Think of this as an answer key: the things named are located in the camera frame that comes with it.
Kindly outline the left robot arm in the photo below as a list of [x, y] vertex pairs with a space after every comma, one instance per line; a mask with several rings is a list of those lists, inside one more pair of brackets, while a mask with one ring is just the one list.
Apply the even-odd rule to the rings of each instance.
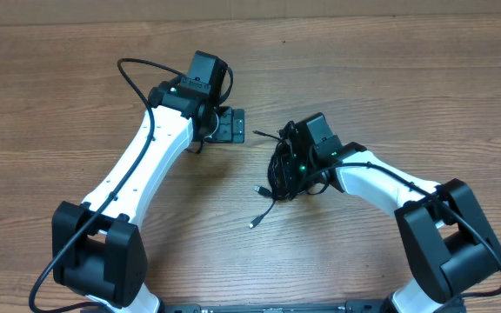
[[161, 82], [142, 100], [144, 120], [108, 176], [79, 204], [61, 202], [51, 221], [56, 283], [86, 296], [81, 312], [158, 312], [146, 287], [141, 228], [150, 201], [191, 143], [243, 143], [244, 111], [224, 105], [229, 65], [196, 51], [187, 73]]

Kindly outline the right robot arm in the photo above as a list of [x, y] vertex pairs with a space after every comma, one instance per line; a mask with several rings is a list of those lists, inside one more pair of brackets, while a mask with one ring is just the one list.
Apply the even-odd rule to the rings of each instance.
[[501, 245], [467, 183], [424, 180], [341, 143], [322, 113], [289, 121], [268, 169], [276, 200], [316, 184], [358, 196], [393, 216], [412, 279], [391, 293], [383, 312], [463, 312], [467, 298], [501, 294]]

